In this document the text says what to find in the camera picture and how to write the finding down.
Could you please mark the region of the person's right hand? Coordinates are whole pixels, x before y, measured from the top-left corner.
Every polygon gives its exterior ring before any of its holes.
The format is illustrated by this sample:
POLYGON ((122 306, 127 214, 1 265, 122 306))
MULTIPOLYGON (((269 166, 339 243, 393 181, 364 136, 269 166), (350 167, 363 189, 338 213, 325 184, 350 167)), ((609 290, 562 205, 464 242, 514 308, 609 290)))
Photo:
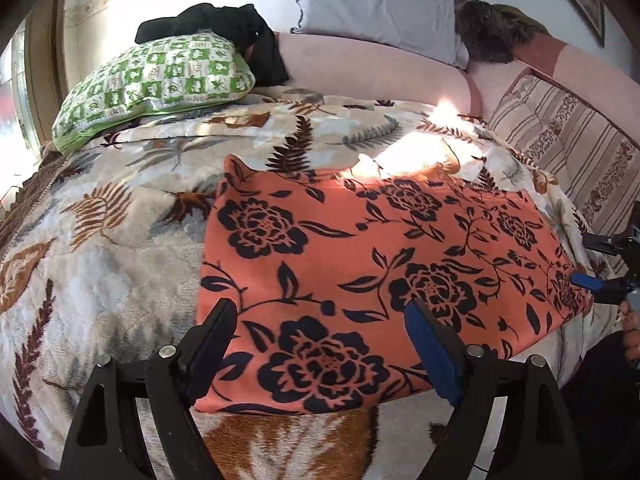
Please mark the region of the person's right hand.
POLYGON ((639 317, 624 301, 620 305, 623 326, 623 345, 629 362, 638 362, 640 358, 639 317))

